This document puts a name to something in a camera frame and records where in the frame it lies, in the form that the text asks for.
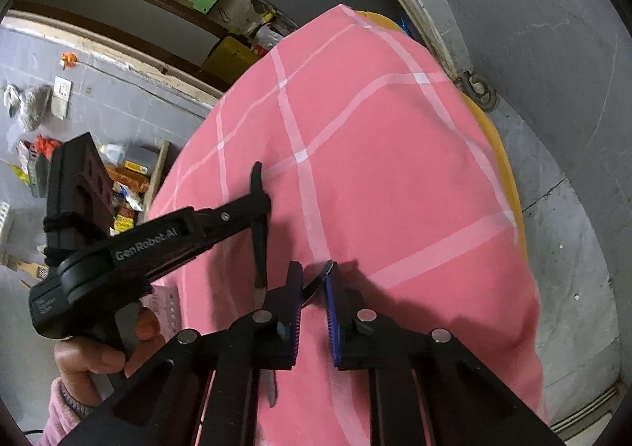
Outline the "pink sleeve forearm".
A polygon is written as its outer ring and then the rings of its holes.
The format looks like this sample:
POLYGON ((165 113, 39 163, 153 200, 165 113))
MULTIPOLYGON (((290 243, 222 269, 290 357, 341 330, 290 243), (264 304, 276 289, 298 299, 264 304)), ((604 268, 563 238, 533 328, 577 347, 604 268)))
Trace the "pink sleeve forearm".
POLYGON ((93 406, 76 400, 66 389, 62 378, 56 378, 50 387, 47 422, 36 445, 57 446, 92 411, 93 406))

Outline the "left hand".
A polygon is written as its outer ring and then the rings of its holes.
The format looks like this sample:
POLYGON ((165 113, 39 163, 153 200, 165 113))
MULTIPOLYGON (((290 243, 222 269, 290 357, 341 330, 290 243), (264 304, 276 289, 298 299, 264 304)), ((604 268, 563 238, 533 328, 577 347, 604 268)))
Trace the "left hand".
POLYGON ((61 341, 55 346, 55 362, 65 390, 81 405, 97 406, 102 397, 92 375, 122 372, 129 378, 165 344, 158 318, 149 308, 140 310, 135 325, 139 343, 128 357, 109 345, 83 337, 61 341))

